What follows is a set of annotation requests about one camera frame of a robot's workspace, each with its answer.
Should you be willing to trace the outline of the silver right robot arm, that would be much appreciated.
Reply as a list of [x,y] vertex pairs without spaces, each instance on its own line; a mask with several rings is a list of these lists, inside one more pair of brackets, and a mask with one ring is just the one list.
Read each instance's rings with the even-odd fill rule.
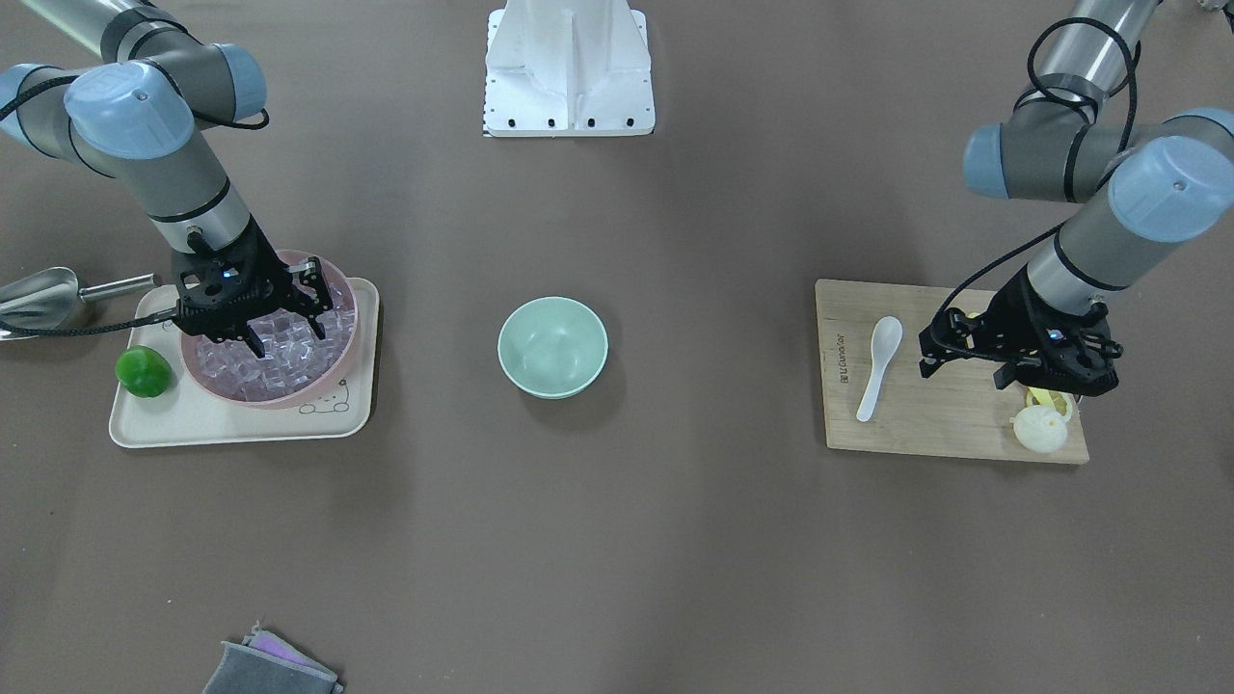
[[149,1],[31,1],[97,54],[97,65],[14,65],[2,73],[2,131],[19,144],[122,184],[172,247],[179,298],[132,321],[172,322],[262,357],[255,319],[304,317],[323,340],[334,307],[317,256],[289,265],[273,249],[204,130],[252,130],[267,82],[241,44],[206,43]]

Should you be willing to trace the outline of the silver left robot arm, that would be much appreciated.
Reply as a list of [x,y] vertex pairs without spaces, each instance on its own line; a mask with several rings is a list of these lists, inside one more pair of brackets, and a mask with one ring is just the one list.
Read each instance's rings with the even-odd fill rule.
[[995,361],[995,387],[1018,383],[1096,398],[1123,347],[1108,303],[1232,209],[1232,114],[1199,107],[1137,127],[1139,37],[1155,1],[1079,1],[1033,44],[1030,85],[1009,119],[969,140],[971,191],[1076,203],[1037,237],[1037,256],[983,312],[944,300],[921,330],[921,374],[949,361]]

